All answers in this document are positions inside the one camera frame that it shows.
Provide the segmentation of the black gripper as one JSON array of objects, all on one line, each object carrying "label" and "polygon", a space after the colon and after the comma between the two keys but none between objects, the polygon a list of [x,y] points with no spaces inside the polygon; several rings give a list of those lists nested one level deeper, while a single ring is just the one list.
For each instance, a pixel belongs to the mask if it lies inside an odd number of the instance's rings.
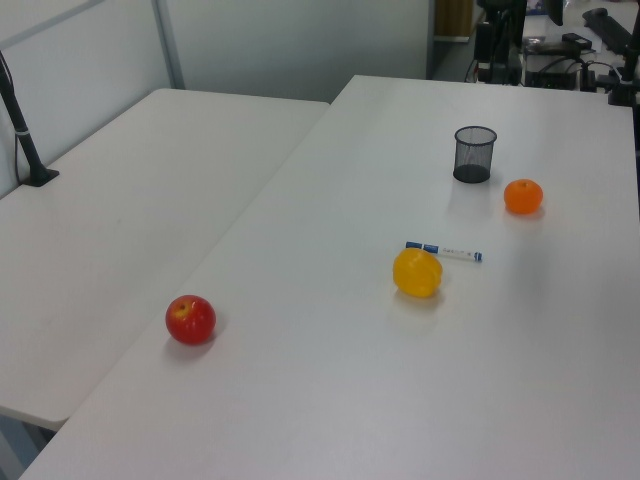
[{"label": "black gripper", "polygon": [[495,24],[499,19],[510,21],[506,27],[505,66],[507,84],[520,84],[522,77],[522,30],[526,15],[526,0],[481,0],[486,21],[478,24],[474,45],[474,60],[477,64],[477,80],[482,83],[494,81]]}]

